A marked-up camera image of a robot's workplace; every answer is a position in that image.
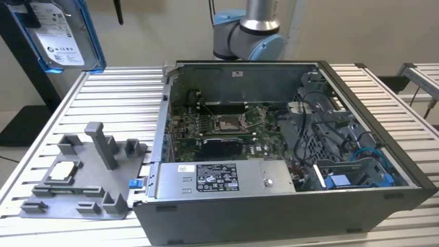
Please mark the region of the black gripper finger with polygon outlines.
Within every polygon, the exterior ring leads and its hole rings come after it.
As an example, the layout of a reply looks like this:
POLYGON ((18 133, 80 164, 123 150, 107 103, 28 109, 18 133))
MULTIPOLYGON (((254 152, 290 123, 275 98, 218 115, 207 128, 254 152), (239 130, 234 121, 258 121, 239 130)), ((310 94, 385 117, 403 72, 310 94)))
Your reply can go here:
POLYGON ((32 1, 28 0, 11 0, 8 1, 8 9, 23 27, 40 28, 40 21, 31 6, 31 2, 32 1))

